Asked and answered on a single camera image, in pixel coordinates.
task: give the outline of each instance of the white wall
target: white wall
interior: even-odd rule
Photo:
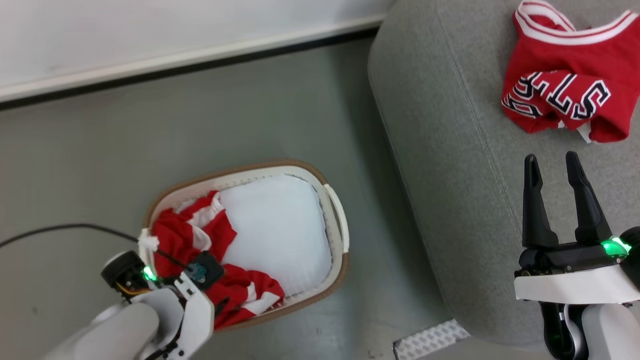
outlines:
[[[376,26],[393,0],[0,0],[0,101]]]

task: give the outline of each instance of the gray sofa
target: gray sofa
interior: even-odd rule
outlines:
[[[551,0],[577,28],[607,24],[637,0]],[[471,335],[543,346],[538,305],[515,300],[524,158],[535,153],[550,224],[577,226],[564,154],[577,151],[615,234],[640,224],[640,124],[587,145],[577,133],[528,135],[500,107],[518,0],[399,0],[382,24],[369,78],[431,266]]]

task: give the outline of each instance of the jersey lettering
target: jersey lettering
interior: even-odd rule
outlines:
[[[598,80],[587,90],[582,96],[580,104],[573,106],[573,114],[571,119],[586,120],[593,117],[596,110],[601,108],[611,97],[611,92],[604,84],[604,81]]]
[[[571,105],[573,105],[573,101],[571,101],[568,96],[565,96],[564,100],[559,101],[560,96],[562,96],[562,93],[569,87],[576,77],[576,74],[569,74],[565,76],[560,85],[558,85],[551,94],[547,95],[547,102],[565,115],[569,113],[569,109],[571,108]]]
[[[541,72],[533,72],[526,78],[520,78],[518,83],[513,87],[513,92],[523,100],[533,99],[533,90],[537,90],[539,94],[542,94],[547,89],[547,86],[549,86],[549,83],[546,81],[538,82],[540,75],[542,75]]]
[[[528,102],[517,101],[512,98],[511,94],[502,100],[502,105],[526,117],[538,118],[542,116],[542,112],[537,106]]]
[[[542,116],[542,112],[537,106],[526,101],[533,99],[535,94],[543,96],[548,89],[549,83],[541,80],[541,75],[542,72],[533,72],[527,77],[521,77],[513,87],[513,93],[519,100],[514,99],[511,94],[507,94],[502,100],[502,105],[526,117]],[[565,76],[560,84],[547,95],[547,102],[561,113],[570,115],[573,120],[590,119],[609,100],[611,91],[604,81],[598,80],[582,95],[580,103],[574,102],[568,95],[561,100],[564,91],[576,77],[576,74]]]

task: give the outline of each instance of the baseboard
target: baseboard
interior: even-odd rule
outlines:
[[[27,83],[0,87],[0,102],[14,101],[37,95],[60,92],[63,90],[104,83],[141,74],[185,67],[207,61],[230,58],[244,54],[256,53],[269,49],[286,47],[322,38],[334,37],[355,31],[375,28],[380,25],[385,14],[351,20],[322,28],[308,29],[295,33],[287,33],[275,37],[260,38],[234,44],[208,47],[184,53],[160,56],[157,58],[136,61],[112,67],[78,72],[47,78]]]

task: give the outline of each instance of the red basketball jersey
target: red basketball jersey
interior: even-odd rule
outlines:
[[[507,69],[502,107],[528,133],[591,126],[589,138],[629,136],[640,96],[640,19],[577,31],[550,4],[525,0],[513,14],[518,43]]]

